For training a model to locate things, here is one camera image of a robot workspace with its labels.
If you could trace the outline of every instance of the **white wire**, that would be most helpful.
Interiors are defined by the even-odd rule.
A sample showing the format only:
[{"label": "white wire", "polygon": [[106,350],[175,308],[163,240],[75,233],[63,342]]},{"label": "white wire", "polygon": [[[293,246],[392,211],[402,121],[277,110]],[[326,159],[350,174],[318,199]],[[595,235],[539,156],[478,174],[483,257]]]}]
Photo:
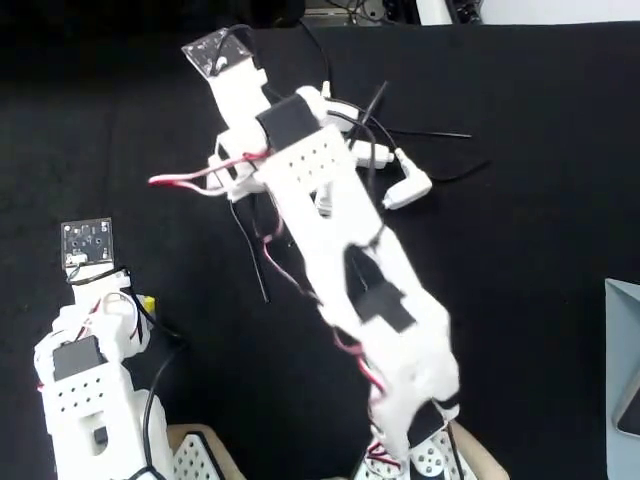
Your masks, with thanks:
[{"label": "white wire", "polygon": [[140,311],[138,310],[138,306],[135,304],[135,302],[133,301],[133,299],[129,296],[124,294],[123,292],[120,291],[113,291],[113,292],[109,292],[104,294],[101,298],[100,298],[100,305],[101,308],[100,310],[102,311],[103,314],[105,315],[109,315],[109,313],[107,312],[107,304],[108,302],[108,298],[111,295],[117,295],[118,297],[120,297],[122,300],[124,300],[125,302],[127,302],[129,304],[129,306],[131,307],[131,311],[135,312],[134,313],[134,322],[133,322],[133,330],[131,330],[132,332],[135,332],[136,329],[138,328],[138,323],[140,323]]}]

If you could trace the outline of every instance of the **cable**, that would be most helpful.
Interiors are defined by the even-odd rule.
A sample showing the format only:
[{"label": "cable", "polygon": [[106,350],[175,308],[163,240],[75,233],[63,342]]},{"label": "cable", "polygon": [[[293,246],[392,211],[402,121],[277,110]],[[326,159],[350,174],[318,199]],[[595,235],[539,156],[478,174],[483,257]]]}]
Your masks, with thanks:
[{"label": "cable", "polygon": [[136,473],[131,475],[127,480],[138,480],[138,478],[142,477],[143,475],[145,475],[147,473],[150,473],[151,475],[156,477],[156,480],[167,480],[165,478],[165,476],[162,475],[159,471],[157,471],[155,469],[155,467],[153,467],[153,466],[151,466],[151,467],[142,467]]},{"label": "cable", "polygon": [[458,468],[458,478],[463,478],[464,470],[462,470],[462,463],[460,462],[460,454],[458,453],[456,439],[453,437],[453,428],[451,428],[451,422],[447,423],[447,435],[449,435],[451,450],[453,450],[453,459],[455,460],[456,467]]},{"label": "cable", "polygon": [[[210,173],[215,173],[220,170],[226,170],[240,163],[253,162],[255,160],[262,160],[266,158],[268,155],[267,152],[263,153],[243,153],[242,158],[234,159],[234,160],[226,160],[217,165],[212,165],[196,172],[192,173],[168,173],[162,175],[155,175],[151,177],[147,183],[152,186],[169,186],[169,187],[182,187],[193,190],[200,195],[204,195],[207,197],[219,197],[229,192],[229,188],[231,187],[218,187],[213,189],[201,188],[195,185],[194,183],[189,182],[188,180],[195,180],[197,178],[203,177]],[[248,179],[253,172],[244,176],[243,178],[238,178],[234,182],[234,186],[242,183],[246,179]]]},{"label": "cable", "polygon": [[459,138],[464,140],[469,140],[473,138],[473,135],[470,133],[456,133],[456,132],[421,132],[419,130],[400,130],[397,128],[389,128],[387,129],[390,132],[396,133],[398,135],[410,135],[416,137],[445,137],[445,138]]},{"label": "cable", "polygon": [[264,258],[273,266],[273,268],[276,269],[276,271],[280,275],[282,275],[285,279],[287,279],[287,281],[292,283],[303,296],[312,298],[314,301],[320,304],[322,302],[320,301],[318,296],[311,290],[305,290],[304,288],[302,288],[302,285],[300,285],[300,283],[295,278],[293,278],[293,276],[289,272],[287,272],[284,268],[282,268],[280,264],[276,262],[271,256],[271,254],[269,253],[269,244],[275,239],[280,238],[280,236],[282,235],[282,232],[284,231],[284,219],[282,218],[282,215],[280,215],[278,206],[276,205],[276,202],[271,196],[271,194],[269,194],[269,198],[271,199],[273,208],[276,210],[276,214],[278,215],[278,224],[276,226],[275,231],[273,233],[270,233],[261,237],[260,233],[258,232],[257,225],[255,223],[255,218],[253,219],[253,225],[254,225],[254,230],[256,232],[256,236],[262,240],[262,253],[264,255]]},{"label": "cable", "polygon": [[136,294],[135,290],[133,289],[133,284],[131,284],[131,286],[129,286],[129,292],[131,292],[131,299],[133,300],[133,303],[136,304],[136,307],[138,307],[138,310],[140,311],[140,313],[142,313],[144,318],[146,318],[147,321],[151,325],[156,327],[158,330],[162,331],[162,333],[164,333],[168,337],[174,338],[176,340],[183,340],[182,335],[180,335],[179,333],[173,331],[169,327],[165,326],[163,323],[158,322],[158,320],[153,318],[153,316],[147,311],[147,309],[144,308],[142,303],[140,303],[140,299],[138,298],[138,295]]},{"label": "cable", "polygon": [[256,277],[258,278],[258,285],[260,286],[260,292],[262,293],[262,298],[264,299],[264,303],[269,303],[271,300],[269,298],[269,292],[267,291],[267,285],[264,280],[264,271],[262,270],[262,266],[260,265],[258,253],[256,252],[256,249],[253,245],[253,242],[251,241],[251,238],[249,237],[249,233],[247,232],[246,228],[240,221],[240,217],[238,215],[238,211],[236,209],[235,204],[231,201],[229,202],[229,208],[231,209],[231,215],[233,215],[233,219],[238,224],[238,227],[240,227],[240,231],[242,232],[242,235],[244,236],[244,239],[246,240],[247,245],[249,246],[249,252],[251,253],[251,261],[253,262],[253,269],[256,272]]},{"label": "cable", "polygon": [[[131,278],[131,272],[129,271],[129,269],[126,266],[122,265],[120,267],[112,268],[111,270],[107,270],[106,272],[102,272],[102,273],[99,273],[98,275],[94,275],[93,277],[89,277],[89,278],[84,278],[82,280],[70,281],[69,278],[67,278],[67,283],[69,285],[72,285],[72,286],[88,285],[90,283],[97,282],[98,280],[102,280],[103,278],[107,278],[107,277],[109,277],[111,275],[115,275],[118,272],[124,272],[126,276]],[[154,327],[157,327],[159,330],[161,330],[167,336],[173,337],[175,339],[182,340],[182,335],[180,335],[179,333],[174,332],[169,327],[166,327],[162,323],[158,322],[147,311],[147,309],[144,308],[142,303],[140,303],[140,299],[138,298],[138,295],[136,294],[135,290],[133,289],[133,281],[130,282],[129,287],[127,287],[127,288],[128,288],[128,290],[129,290],[129,292],[131,294],[130,295],[131,296],[131,300],[133,300],[133,303],[135,303],[136,307],[138,308],[138,311],[140,313],[142,313],[142,315],[144,315],[144,317],[148,320],[148,322],[150,324],[152,324]]]},{"label": "cable", "polygon": [[374,203],[374,205],[376,204],[376,200],[375,200],[375,185],[374,185],[374,179],[375,179],[375,175],[376,175],[376,137],[373,134],[373,132],[371,131],[371,129],[369,127],[367,127],[364,123],[362,123],[360,120],[354,120],[353,118],[349,117],[348,115],[345,115],[342,112],[336,112],[334,110],[329,110],[329,115],[332,115],[334,117],[338,117],[341,118],[342,120],[344,120],[345,122],[349,122],[355,126],[360,127],[364,133],[367,135],[367,137],[369,137],[369,142],[371,142],[371,156],[369,158],[369,170],[368,170],[368,175],[367,175],[367,190],[369,191],[369,197],[371,197],[371,201]]},{"label": "cable", "polygon": [[218,65],[218,61],[220,60],[220,56],[222,54],[222,47],[224,47],[224,44],[231,37],[231,34],[240,30],[244,30],[247,32],[247,38],[251,42],[249,50],[251,51],[254,57],[256,69],[260,70],[260,61],[257,56],[256,41],[255,41],[255,38],[253,37],[253,28],[251,28],[249,25],[245,25],[244,23],[238,23],[236,25],[232,25],[231,27],[228,27],[227,30],[222,34],[222,37],[220,37],[218,50],[216,51],[216,54],[213,57],[213,62],[212,62],[213,68],[211,73],[213,74],[214,77],[217,77],[220,74],[220,71],[222,70],[222,67],[223,67],[223,65]]},{"label": "cable", "polygon": [[80,267],[84,265],[84,264],[79,264],[74,270],[73,272],[71,272],[71,274],[69,274],[69,276],[67,277],[67,283],[69,285],[71,285],[72,287],[80,287],[83,285],[89,285],[90,283],[93,282],[97,282],[98,280],[102,280],[103,278],[107,278],[110,277],[111,275],[115,275],[118,272],[128,272],[126,267],[118,267],[118,268],[112,268],[111,270],[107,270],[106,272],[102,272],[99,273],[97,275],[94,275],[93,277],[88,277],[88,278],[83,278],[82,280],[73,280],[73,277],[76,277],[78,275],[78,272],[80,270]]},{"label": "cable", "polygon": [[329,84],[331,84],[333,81],[333,78],[332,78],[333,75],[331,72],[331,62],[329,62],[329,57],[327,56],[327,52],[325,52],[324,48],[322,48],[322,44],[318,40],[318,37],[316,37],[316,34],[313,33],[313,30],[311,30],[311,28],[309,28],[309,26],[306,23],[304,23],[302,20],[298,20],[298,23],[303,28],[303,30],[307,32],[307,35],[309,35],[309,38],[311,39],[311,41],[315,44],[315,46],[320,51],[320,55],[322,56],[322,61],[324,63],[324,79],[327,82],[329,82]]},{"label": "cable", "polygon": [[149,441],[149,420],[151,417],[151,407],[153,405],[153,399],[155,397],[158,384],[160,383],[160,377],[162,377],[165,369],[169,366],[173,359],[176,358],[176,355],[184,350],[185,347],[186,344],[183,343],[179,347],[176,347],[173,352],[171,352],[171,354],[167,357],[167,359],[156,372],[156,375],[153,378],[153,382],[151,382],[151,387],[149,388],[149,395],[147,396],[147,402],[144,406],[144,415],[142,417],[142,447],[144,449],[144,459],[147,463],[147,467],[149,468],[153,468],[153,459],[151,457],[151,442]]},{"label": "cable", "polygon": [[[371,115],[373,115],[373,111],[380,104],[380,100],[382,100],[382,95],[384,94],[384,91],[387,89],[387,85],[389,85],[389,82],[385,80],[384,83],[380,86],[378,91],[373,96],[373,99],[371,99],[369,106],[367,106],[367,108],[362,113],[362,117],[358,119],[363,125],[367,124],[367,122],[369,121],[369,118],[371,118]],[[349,149],[353,148],[353,144],[356,141],[355,135],[358,133],[358,128],[359,127],[356,126],[356,128],[351,129],[351,131],[347,135],[347,140],[349,139],[351,140],[351,142],[349,143]]]},{"label": "cable", "polygon": [[375,385],[375,387],[378,390],[380,390],[380,393],[382,395],[386,393],[386,389],[384,388],[384,385],[380,380],[378,380],[378,378],[376,378],[373,372],[369,370],[369,367],[362,356],[358,357],[358,368],[360,369],[362,374],[367,378],[367,380],[369,380],[369,382],[371,382],[373,385]]}]

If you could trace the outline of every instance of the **black wire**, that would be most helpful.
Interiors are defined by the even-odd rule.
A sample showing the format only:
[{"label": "black wire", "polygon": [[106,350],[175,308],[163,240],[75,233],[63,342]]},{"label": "black wire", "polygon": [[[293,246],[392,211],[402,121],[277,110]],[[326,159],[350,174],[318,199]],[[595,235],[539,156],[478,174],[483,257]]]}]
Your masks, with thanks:
[{"label": "black wire", "polygon": [[73,280],[74,277],[76,277],[78,275],[78,272],[80,271],[80,267],[82,267],[83,264],[78,265],[67,277],[67,283],[71,286],[74,287],[80,287],[82,285],[89,285],[90,283],[93,282],[97,282],[98,280],[102,280],[103,278],[107,278],[110,277],[111,275],[114,275],[118,272],[126,272],[127,274],[129,273],[129,270],[127,269],[127,267],[118,267],[118,268],[112,268],[111,270],[107,270],[106,272],[102,272],[99,273],[97,275],[94,275],[93,277],[89,277],[89,278],[83,278],[82,280]]},{"label": "black wire", "polygon": [[[371,118],[371,116],[373,115],[373,111],[380,104],[380,100],[382,100],[382,95],[384,94],[384,91],[387,89],[387,85],[389,85],[389,82],[385,80],[384,83],[380,86],[380,88],[376,92],[376,94],[373,96],[373,99],[369,103],[369,106],[364,110],[362,117],[358,119],[363,125],[367,124],[367,122],[369,121],[369,118]],[[349,132],[349,134],[347,135],[347,140],[351,139],[351,142],[349,143],[350,149],[353,147],[353,144],[356,141],[355,135],[358,133],[357,131],[358,128],[359,127],[353,128],[351,132]]]},{"label": "black wire", "polygon": [[322,55],[322,61],[324,63],[324,79],[327,80],[329,83],[331,83],[333,80],[332,78],[333,74],[331,72],[331,62],[329,62],[329,57],[327,56],[327,52],[325,52],[324,48],[322,48],[322,44],[318,40],[318,37],[316,37],[316,34],[313,33],[313,30],[309,28],[309,25],[304,23],[302,20],[298,20],[298,23],[303,28],[303,30],[307,32],[307,35],[309,35],[309,38],[311,39],[311,41],[315,44],[315,46],[320,51],[320,55]]},{"label": "black wire", "polygon": [[131,282],[131,285],[129,285],[129,292],[131,293],[131,299],[133,300],[133,303],[136,304],[136,307],[138,307],[138,311],[140,313],[142,313],[142,315],[144,315],[144,318],[147,319],[147,321],[153,325],[154,327],[156,327],[158,330],[160,330],[162,333],[164,333],[165,335],[167,335],[168,337],[174,338],[176,340],[184,340],[184,338],[182,337],[182,335],[180,335],[179,333],[173,331],[172,329],[170,329],[169,327],[167,327],[166,325],[164,325],[163,323],[160,323],[158,320],[156,320],[155,318],[153,318],[153,315],[151,315],[146,308],[144,308],[144,306],[142,305],[142,303],[140,303],[140,299],[138,298],[138,295],[136,294],[135,290],[133,289],[133,282]]},{"label": "black wire", "polygon": [[138,295],[136,294],[133,288],[133,279],[131,277],[131,272],[129,271],[129,268],[127,268],[125,265],[112,268],[111,270],[107,270],[106,272],[99,273],[98,275],[94,275],[93,277],[83,278],[82,280],[75,280],[75,281],[71,280],[73,276],[77,275],[76,270],[79,270],[80,266],[81,265],[79,265],[75,270],[73,270],[69,275],[69,277],[67,277],[67,283],[69,285],[72,285],[74,287],[88,285],[90,283],[97,282],[98,280],[102,280],[103,278],[110,277],[111,275],[115,275],[118,272],[124,272],[125,275],[128,276],[130,279],[130,285],[129,287],[127,287],[127,289],[129,290],[131,300],[133,300],[133,303],[135,303],[136,307],[138,308],[138,311],[149,321],[150,324],[152,324],[158,330],[161,330],[165,335],[178,340],[183,339],[182,335],[174,332],[169,327],[165,326],[164,324],[158,322],[158,320],[153,318],[153,316],[147,311],[147,309],[144,308],[142,303],[140,303],[140,299],[138,298]]},{"label": "black wire", "polygon": [[253,262],[253,269],[255,270],[256,277],[258,278],[258,285],[260,286],[260,292],[262,293],[264,303],[269,303],[269,292],[267,291],[267,285],[264,279],[264,271],[262,270],[262,265],[260,264],[258,252],[256,251],[256,248],[251,241],[251,237],[249,237],[247,229],[240,221],[238,210],[236,209],[235,204],[231,201],[229,202],[229,208],[231,209],[231,215],[233,215],[233,219],[238,224],[238,227],[240,227],[240,231],[242,232],[242,235],[244,236],[244,239],[247,241],[247,245],[249,246],[249,252],[251,252],[251,260]]},{"label": "black wire", "polygon": [[146,475],[147,473],[150,473],[151,475],[156,477],[156,480],[167,480],[166,477],[162,475],[158,470],[156,470],[155,467],[153,466],[142,467],[136,473],[131,475],[127,480],[138,480],[138,478],[142,477],[143,475]]},{"label": "black wire", "polygon": [[211,67],[211,73],[213,74],[214,77],[218,76],[218,74],[222,70],[222,68],[218,68],[218,60],[222,55],[222,47],[224,47],[224,44],[232,36],[233,33],[240,30],[244,30],[245,32],[247,32],[247,38],[249,39],[249,42],[251,42],[251,45],[249,45],[249,50],[253,55],[256,68],[260,69],[260,61],[257,56],[256,41],[255,41],[255,38],[253,37],[253,28],[251,28],[249,25],[245,25],[244,23],[238,23],[236,25],[232,25],[231,27],[227,27],[227,30],[222,34],[222,37],[220,37],[218,50],[216,51],[216,54],[213,57],[213,63]]},{"label": "black wire", "polygon": [[453,429],[451,428],[451,422],[447,423],[447,434],[449,435],[449,442],[451,442],[451,450],[453,450],[453,459],[455,460],[456,467],[458,468],[458,478],[463,478],[462,463],[460,462],[460,455],[458,453],[456,439],[453,438]]},{"label": "black wire", "polygon": [[453,0],[444,0],[444,3],[447,6],[447,11],[449,12],[449,16],[451,17],[451,23],[453,24],[460,23],[458,10],[456,10]]},{"label": "black wire", "polygon": [[[364,108],[359,107],[358,105],[351,103],[351,102],[347,102],[346,100],[340,100],[339,98],[331,98],[329,99],[330,102],[335,102],[335,103],[341,103],[343,105],[347,105],[348,107],[351,108],[355,108],[356,110],[358,110],[358,112],[360,113],[364,113]],[[378,119],[374,116],[369,117],[369,121],[371,123],[373,123],[375,125],[375,127],[380,130],[382,132],[382,134],[387,137],[387,140],[389,141],[389,145],[391,145],[391,147],[396,150],[398,148],[398,145],[396,144],[395,140],[393,139],[393,137],[391,136],[391,134],[389,133],[389,130],[387,130],[384,125],[382,125]]]},{"label": "black wire", "polygon": [[369,158],[367,190],[369,192],[369,197],[371,198],[371,201],[373,202],[374,205],[376,205],[375,185],[374,185],[374,179],[376,176],[376,143],[377,143],[376,136],[373,134],[371,129],[367,127],[364,123],[362,123],[360,120],[354,120],[353,118],[349,117],[348,115],[345,115],[342,112],[336,112],[333,110],[329,110],[328,113],[329,115],[332,115],[337,118],[341,118],[345,122],[349,122],[356,127],[360,127],[362,131],[364,131],[366,136],[369,137],[369,142],[371,142],[371,156]]},{"label": "black wire", "polygon": [[347,16],[349,17],[349,23],[351,24],[355,23],[353,21],[353,15],[355,14],[355,11],[349,8],[349,5],[351,5],[352,0],[349,0],[349,2],[347,2],[346,5],[340,5],[338,2],[334,2],[333,0],[325,0],[325,2],[333,7],[340,8],[341,10],[346,10]]},{"label": "black wire", "polygon": [[153,382],[151,382],[151,387],[149,388],[149,395],[147,396],[147,402],[144,406],[144,415],[142,417],[142,447],[144,449],[144,459],[147,467],[153,467],[153,459],[151,457],[151,442],[149,441],[149,419],[151,417],[151,406],[153,405],[153,398],[155,397],[158,384],[160,383],[160,377],[162,377],[165,369],[169,366],[173,359],[176,358],[176,355],[184,350],[185,347],[186,344],[183,343],[179,347],[176,347],[173,352],[171,352],[171,354],[166,358],[164,363],[156,372],[156,375],[153,378]]},{"label": "black wire", "polygon": [[455,133],[455,132],[421,132],[419,130],[400,130],[398,128],[389,128],[390,132],[398,135],[410,135],[416,137],[445,137],[445,138],[459,138],[461,140],[470,140],[473,135],[470,133]]}]

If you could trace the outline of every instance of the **white plastic frame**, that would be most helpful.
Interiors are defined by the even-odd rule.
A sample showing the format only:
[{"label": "white plastic frame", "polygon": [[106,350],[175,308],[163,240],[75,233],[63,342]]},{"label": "white plastic frame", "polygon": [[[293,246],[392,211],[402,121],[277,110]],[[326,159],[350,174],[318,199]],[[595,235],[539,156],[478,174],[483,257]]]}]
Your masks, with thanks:
[{"label": "white plastic frame", "polygon": [[[129,372],[108,362],[45,385],[42,399],[60,480],[124,479],[145,465],[142,414],[148,392],[134,392]],[[107,428],[104,450],[93,432]],[[173,479],[172,454],[164,409],[152,404],[149,438],[155,468]]]}]

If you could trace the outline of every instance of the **red wire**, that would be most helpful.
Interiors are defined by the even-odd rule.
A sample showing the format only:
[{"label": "red wire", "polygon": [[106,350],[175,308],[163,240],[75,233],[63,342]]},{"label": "red wire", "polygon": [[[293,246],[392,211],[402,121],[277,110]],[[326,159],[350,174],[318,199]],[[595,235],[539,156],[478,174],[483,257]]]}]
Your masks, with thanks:
[{"label": "red wire", "polygon": [[386,463],[389,465],[393,465],[394,467],[398,467],[400,468],[401,465],[399,462],[396,462],[395,460],[391,460],[390,458],[383,458],[383,457],[375,457],[375,456],[367,456],[368,459],[370,460],[375,460],[376,462],[382,462],[382,463]]},{"label": "red wire", "polygon": [[350,355],[362,355],[362,345],[359,343],[355,345],[345,345],[342,340],[340,340],[340,335],[338,335],[337,330],[333,329],[333,342],[336,346]]},{"label": "red wire", "polygon": [[367,378],[367,380],[369,380],[371,383],[373,383],[376,388],[378,390],[380,390],[380,393],[382,393],[384,395],[385,393],[385,388],[384,385],[382,385],[382,383],[380,382],[380,380],[378,380],[370,371],[369,371],[369,367],[367,367],[367,365],[364,362],[364,358],[362,357],[358,357],[358,368],[360,369],[360,371],[362,372],[362,374]]}]

